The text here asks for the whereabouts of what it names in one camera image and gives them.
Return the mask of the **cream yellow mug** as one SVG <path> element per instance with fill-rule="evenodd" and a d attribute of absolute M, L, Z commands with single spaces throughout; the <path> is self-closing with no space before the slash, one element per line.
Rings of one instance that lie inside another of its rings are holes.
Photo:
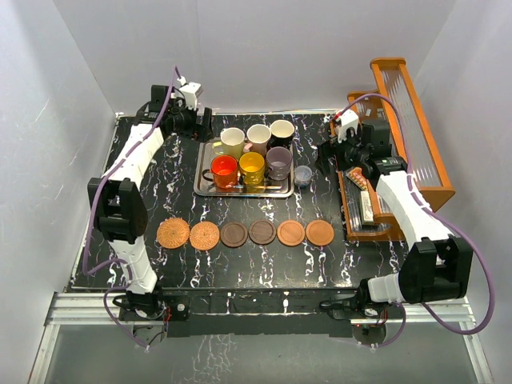
<path fill-rule="evenodd" d="M 239 160 L 245 146 L 245 133 L 236 127 L 225 128 L 220 133 L 220 140 L 212 144 L 216 155 L 229 155 Z"/>

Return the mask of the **light brown wooden coaster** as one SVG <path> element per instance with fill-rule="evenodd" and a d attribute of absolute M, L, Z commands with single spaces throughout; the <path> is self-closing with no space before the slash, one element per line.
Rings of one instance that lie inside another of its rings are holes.
<path fill-rule="evenodd" d="M 277 229 L 278 240 L 285 246 L 298 246 L 306 237 L 303 225 L 296 220 L 286 220 Z"/>

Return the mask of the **woven rattan coaster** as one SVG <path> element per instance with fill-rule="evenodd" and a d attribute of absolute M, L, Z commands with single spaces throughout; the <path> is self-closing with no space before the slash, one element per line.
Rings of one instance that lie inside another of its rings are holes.
<path fill-rule="evenodd" d="M 190 236 L 189 224 L 182 218 L 168 218 L 157 230 L 159 244 L 167 249 L 177 249 L 187 243 Z"/>
<path fill-rule="evenodd" d="M 220 230 L 212 222 L 199 222 L 190 230 L 190 244 L 196 250 L 211 250 L 220 240 Z"/>

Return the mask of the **dark brown wooden coaster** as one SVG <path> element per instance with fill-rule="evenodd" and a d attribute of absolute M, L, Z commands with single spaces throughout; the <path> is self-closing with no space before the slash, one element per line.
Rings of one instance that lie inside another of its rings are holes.
<path fill-rule="evenodd" d="M 248 229 L 241 222 L 228 222 L 220 232 L 221 242 L 230 248 L 242 246 L 248 238 Z"/>

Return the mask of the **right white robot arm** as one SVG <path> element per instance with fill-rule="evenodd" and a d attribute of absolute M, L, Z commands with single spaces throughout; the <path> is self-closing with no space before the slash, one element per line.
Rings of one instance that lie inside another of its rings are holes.
<path fill-rule="evenodd" d="M 336 129 L 318 147 L 317 168 L 326 173 L 329 159 L 337 169 L 361 169 L 366 180 L 388 205 L 403 232 L 409 253 L 400 271 L 360 282 L 358 311 L 372 318 L 386 302 L 433 302 L 466 294 L 473 249 L 433 216 L 416 187 L 406 160 L 392 153 L 390 125 L 385 120 L 349 123 Z"/>

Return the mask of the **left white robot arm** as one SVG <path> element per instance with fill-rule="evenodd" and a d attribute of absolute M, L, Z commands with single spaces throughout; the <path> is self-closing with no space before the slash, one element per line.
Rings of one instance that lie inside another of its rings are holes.
<path fill-rule="evenodd" d="M 98 230 L 114 250 L 114 262 L 126 277 L 126 310 L 148 319 L 160 317 L 165 299 L 157 287 L 144 235 L 148 213 L 140 185 L 155 154 L 172 134 L 198 142 L 212 139 L 212 110 L 200 114 L 197 82 L 178 78 L 176 86 L 153 85 L 151 99 L 136 113 L 130 135 L 113 165 L 87 185 L 90 200 L 89 230 Z"/>

